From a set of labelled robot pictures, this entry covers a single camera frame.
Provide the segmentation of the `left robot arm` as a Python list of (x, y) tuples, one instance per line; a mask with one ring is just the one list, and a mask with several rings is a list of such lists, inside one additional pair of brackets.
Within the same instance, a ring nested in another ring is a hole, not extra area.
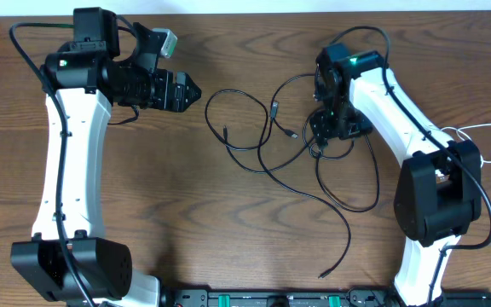
[(33, 71), (46, 95), (49, 143), (31, 237), (10, 261), (45, 300), (69, 306), (160, 306), (159, 280), (136, 270), (130, 249), (108, 240), (101, 206), (104, 138), (114, 106), (184, 112), (201, 96), (185, 72), (158, 66), (176, 47), (102, 8), (75, 9), (73, 38)]

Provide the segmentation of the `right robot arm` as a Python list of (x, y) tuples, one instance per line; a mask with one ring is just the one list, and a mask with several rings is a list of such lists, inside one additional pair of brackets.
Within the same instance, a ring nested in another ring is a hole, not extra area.
[(394, 212), (406, 236), (393, 281), (402, 306), (491, 306), (491, 293), (441, 288), (450, 246), (481, 215), (474, 183), (481, 159), (471, 141), (456, 142), (415, 106), (375, 50), (352, 55), (337, 43), (316, 58), (317, 99), (324, 108), (310, 121), (318, 146), (376, 130), (401, 167)]

